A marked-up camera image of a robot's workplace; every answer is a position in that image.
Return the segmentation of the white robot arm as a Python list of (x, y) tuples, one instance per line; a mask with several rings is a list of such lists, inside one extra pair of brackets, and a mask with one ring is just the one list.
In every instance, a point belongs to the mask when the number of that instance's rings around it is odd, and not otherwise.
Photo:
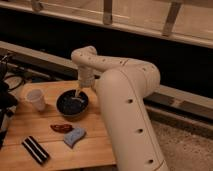
[(82, 88), (95, 89), (119, 171), (169, 171), (143, 99), (160, 85), (146, 61), (100, 56), (93, 46), (71, 53)]

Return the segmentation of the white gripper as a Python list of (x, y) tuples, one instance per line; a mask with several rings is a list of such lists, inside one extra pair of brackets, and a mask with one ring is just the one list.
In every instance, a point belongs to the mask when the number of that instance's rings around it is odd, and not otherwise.
[(91, 87), (95, 82), (93, 70), (89, 67), (78, 67), (78, 82), (79, 86), (75, 91), (75, 96), (78, 97), (80, 93), (85, 93), (85, 88)]

